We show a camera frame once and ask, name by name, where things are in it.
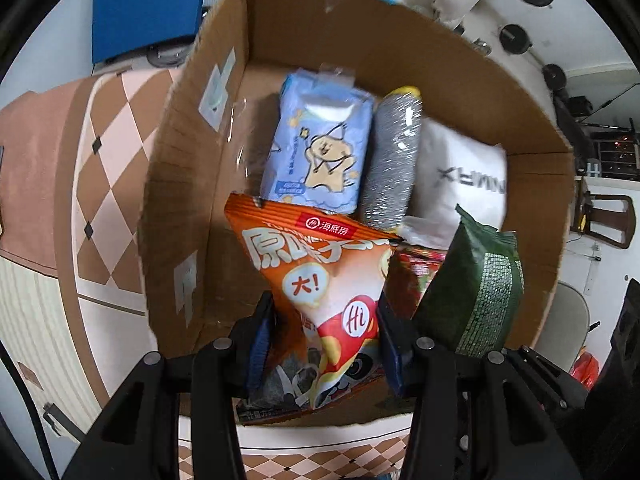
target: shiny silver wrapper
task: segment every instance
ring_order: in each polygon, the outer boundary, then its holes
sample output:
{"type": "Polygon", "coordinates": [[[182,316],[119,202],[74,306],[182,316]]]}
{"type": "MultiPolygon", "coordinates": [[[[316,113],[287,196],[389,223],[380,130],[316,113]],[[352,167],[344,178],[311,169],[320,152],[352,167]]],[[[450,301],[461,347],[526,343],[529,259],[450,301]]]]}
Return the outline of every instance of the shiny silver wrapper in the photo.
{"type": "Polygon", "coordinates": [[[387,95],[374,115],[370,162],[360,186],[360,221],[393,231],[407,210],[414,186],[422,100],[417,89],[387,95]]]}

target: white package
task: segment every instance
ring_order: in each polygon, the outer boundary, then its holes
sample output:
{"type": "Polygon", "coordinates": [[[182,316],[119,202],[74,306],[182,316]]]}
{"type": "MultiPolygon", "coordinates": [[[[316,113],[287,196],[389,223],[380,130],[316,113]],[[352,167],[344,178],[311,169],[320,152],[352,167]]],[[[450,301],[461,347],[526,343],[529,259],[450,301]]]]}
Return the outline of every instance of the white package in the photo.
{"type": "Polygon", "coordinates": [[[499,144],[483,144],[423,118],[414,190],[398,234],[410,244],[449,249],[460,224],[456,204],[477,222],[500,229],[506,177],[499,144]]]}

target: red plastic bag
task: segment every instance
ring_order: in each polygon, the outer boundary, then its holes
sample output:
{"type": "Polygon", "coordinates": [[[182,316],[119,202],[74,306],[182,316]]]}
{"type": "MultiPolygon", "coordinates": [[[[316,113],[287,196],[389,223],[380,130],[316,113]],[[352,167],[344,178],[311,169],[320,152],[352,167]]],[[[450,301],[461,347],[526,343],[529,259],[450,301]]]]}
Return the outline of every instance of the red plastic bag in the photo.
{"type": "Polygon", "coordinates": [[[593,355],[589,352],[583,352],[569,373],[571,377],[584,384],[588,390],[591,390],[598,379],[600,365],[593,355]]]}

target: blue label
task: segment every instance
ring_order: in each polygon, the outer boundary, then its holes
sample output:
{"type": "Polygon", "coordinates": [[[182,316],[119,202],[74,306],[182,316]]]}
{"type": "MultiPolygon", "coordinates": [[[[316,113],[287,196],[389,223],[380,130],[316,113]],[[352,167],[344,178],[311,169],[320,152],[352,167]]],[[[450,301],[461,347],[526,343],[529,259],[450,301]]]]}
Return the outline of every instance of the blue label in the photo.
{"type": "Polygon", "coordinates": [[[279,180],[276,182],[276,194],[302,195],[305,192],[305,185],[301,182],[286,182],[279,180]]]}

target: green snack bag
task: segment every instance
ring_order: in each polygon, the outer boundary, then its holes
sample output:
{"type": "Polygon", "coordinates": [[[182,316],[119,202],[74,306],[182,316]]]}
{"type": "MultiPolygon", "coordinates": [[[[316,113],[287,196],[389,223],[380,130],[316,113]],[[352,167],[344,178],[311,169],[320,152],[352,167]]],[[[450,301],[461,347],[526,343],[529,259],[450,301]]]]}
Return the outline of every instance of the green snack bag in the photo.
{"type": "Polygon", "coordinates": [[[460,205],[449,253],[427,289],[414,323],[458,354],[500,350],[524,288],[516,234],[476,222],[460,205]]]}

